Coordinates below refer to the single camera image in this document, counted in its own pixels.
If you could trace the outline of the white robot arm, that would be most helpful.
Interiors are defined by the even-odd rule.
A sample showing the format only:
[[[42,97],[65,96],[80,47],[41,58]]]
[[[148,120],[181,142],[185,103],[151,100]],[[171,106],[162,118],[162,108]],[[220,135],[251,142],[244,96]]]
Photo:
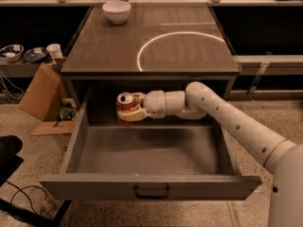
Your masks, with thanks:
[[[116,113],[128,124],[175,115],[182,119],[212,116],[268,172],[273,174],[267,227],[303,227],[303,145],[284,138],[226,102],[205,84],[184,91],[124,92]]]

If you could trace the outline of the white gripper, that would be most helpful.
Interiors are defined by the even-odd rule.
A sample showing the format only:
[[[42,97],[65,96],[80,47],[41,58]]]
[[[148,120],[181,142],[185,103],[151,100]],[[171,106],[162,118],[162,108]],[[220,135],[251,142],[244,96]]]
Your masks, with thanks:
[[[164,91],[151,91],[146,95],[143,93],[133,93],[133,97],[139,104],[143,103],[143,108],[133,108],[130,110],[118,110],[117,116],[124,121],[137,122],[147,116],[153,119],[164,118],[166,116],[166,94]]]

